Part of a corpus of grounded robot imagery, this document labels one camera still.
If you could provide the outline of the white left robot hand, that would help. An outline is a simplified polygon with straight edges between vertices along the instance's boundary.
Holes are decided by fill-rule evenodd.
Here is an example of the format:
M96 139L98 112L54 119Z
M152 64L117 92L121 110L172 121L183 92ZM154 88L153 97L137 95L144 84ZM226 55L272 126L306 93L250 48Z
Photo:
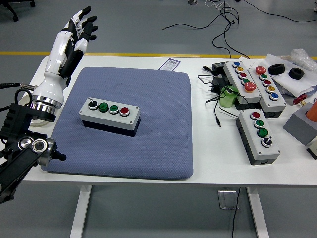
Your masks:
M88 42L98 27L93 25L96 16L88 17L88 6L70 18L57 34L44 72L43 82L32 93L33 104L47 104L60 108L64 102L63 90L87 50Z

